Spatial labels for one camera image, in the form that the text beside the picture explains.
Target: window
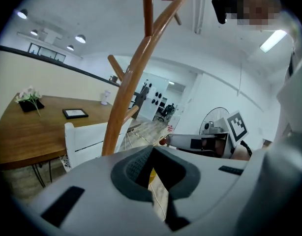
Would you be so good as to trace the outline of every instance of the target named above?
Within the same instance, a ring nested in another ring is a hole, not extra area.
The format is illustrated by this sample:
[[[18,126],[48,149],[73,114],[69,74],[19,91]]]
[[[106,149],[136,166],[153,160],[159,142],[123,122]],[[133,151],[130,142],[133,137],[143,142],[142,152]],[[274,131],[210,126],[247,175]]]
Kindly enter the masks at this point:
[[[59,62],[63,62],[64,59],[66,58],[65,55],[57,53],[55,51],[52,51],[50,49],[35,45],[35,44],[31,44],[28,50],[29,53],[31,54],[36,54],[36,55],[40,55],[43,57],[47,57],[50,59],[55,59]]]

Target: fluorescent light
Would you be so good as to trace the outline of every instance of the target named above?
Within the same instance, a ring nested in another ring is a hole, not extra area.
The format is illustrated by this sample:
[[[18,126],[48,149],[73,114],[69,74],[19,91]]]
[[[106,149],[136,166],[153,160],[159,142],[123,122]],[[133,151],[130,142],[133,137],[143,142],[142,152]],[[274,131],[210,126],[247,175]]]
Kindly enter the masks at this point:
[[[69,49],[69,50],[71,50],[71,51],[74,51],[74,48],[73,48],[72,45],[68,45],[68,46],[67,46],[67,49]]]
[[[31,34],[34,35],[34,36],[37,36],[37,35],[38,35],[38,34],[37,34],[37,30],[35,30],[35,29],[32,30],[32,31],[31,31]]]
[[[270,38],[266,40],[265,43],[260,47],[265,53],[268,52],[272,47],[274,47],[287,33],[283,30],[276,30]]]
[[[85,44],[86,42],[86,37],[84,35],[78,35],[76,36],[76,40],[78,40],[80,43]]]
[[[28,10],[26,10],[26,9],[20,10],[20,11],[18,11],[17,15],[20,18],[26,19],[28,17]]]

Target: floor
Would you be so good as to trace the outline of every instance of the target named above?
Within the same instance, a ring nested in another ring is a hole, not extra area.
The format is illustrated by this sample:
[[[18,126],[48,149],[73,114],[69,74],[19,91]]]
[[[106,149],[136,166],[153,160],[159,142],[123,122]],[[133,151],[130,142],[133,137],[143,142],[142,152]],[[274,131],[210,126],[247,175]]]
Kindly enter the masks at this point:
[[[127,133],[126,139],[123,141],[120,151],[149,144],[155,145],[162,136],[167,134],[167,122],[162,122],[161,120],[157,119],[150,121],[139,116],[137,121],[141,122],[142,124],[135,128],[132,132]],[[44,163],[41,165],[41,168],[38,166],[38,169],[45,185],[49,185],[51,183],[49,164]],[[51,172],[53,181],[56,181],[56,179],[66,174],[59,159],[51,161]],[[23,201],[25,204],[28,204],[43,189],[34,174],[32,166],[3,171],[2,173],[10,186],[11,192],[15,197]],[[160,202],[164,212],[166,212],[168,199],[167,190],[163,186],[158,176],[155,177],[151,184],[156,194],[156,198]],[[163,211],[156,201],[156,198],[153,194],[154,210],[156,214],[158,214],[158,216],[164,220]]]

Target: black flower pot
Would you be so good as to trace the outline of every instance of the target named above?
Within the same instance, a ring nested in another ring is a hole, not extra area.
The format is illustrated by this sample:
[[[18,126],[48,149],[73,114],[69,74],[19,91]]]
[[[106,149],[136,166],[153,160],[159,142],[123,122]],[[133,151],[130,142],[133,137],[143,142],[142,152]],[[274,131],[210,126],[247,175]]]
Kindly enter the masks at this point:
[[[19,104],[20,104],[23,112],[30,112],[30,111],[36,110],[36,107],[34,106],[34,104],[29,101],[20,101]],[[37,105],[38,109],[45,107],[42,103],[40,103],[39,100],[36,101],[36,105]]]

